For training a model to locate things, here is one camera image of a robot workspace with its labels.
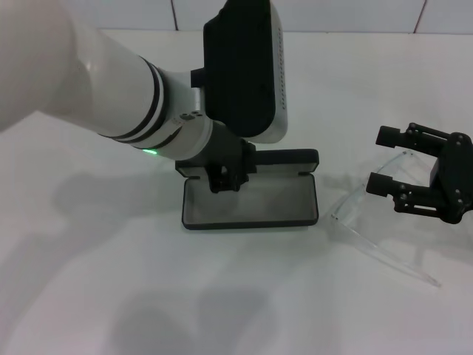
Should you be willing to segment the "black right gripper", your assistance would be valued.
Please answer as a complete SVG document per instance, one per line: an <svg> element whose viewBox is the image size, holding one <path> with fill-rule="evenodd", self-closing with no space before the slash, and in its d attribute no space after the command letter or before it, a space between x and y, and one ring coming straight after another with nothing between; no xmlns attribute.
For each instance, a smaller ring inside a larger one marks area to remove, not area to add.
<svg viewBox="0 0 473 355"><path fill-rule="evenodd" d="M381 126L376 144L416 152L440 152L430 174L429 187L394 180L372 172L366 192L390 195L397 213L414 214L458 224L472 210L472 139L465 133L448 134L416 123L405 132Z"/></svg>

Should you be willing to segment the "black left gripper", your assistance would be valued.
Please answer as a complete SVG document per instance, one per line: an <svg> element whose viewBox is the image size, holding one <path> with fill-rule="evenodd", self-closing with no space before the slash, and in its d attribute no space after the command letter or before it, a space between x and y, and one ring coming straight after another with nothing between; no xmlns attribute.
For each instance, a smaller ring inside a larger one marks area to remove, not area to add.
<svg viewBox="0 0 473 355"><path fill-rule="evenodd" d="M256 148L223 124L212 123L211 128L208 143L193 158L193 164L208 169L212 193L228 191L229 184L231 191L238 192L248 182L248 173L256 172Z"/></svg>

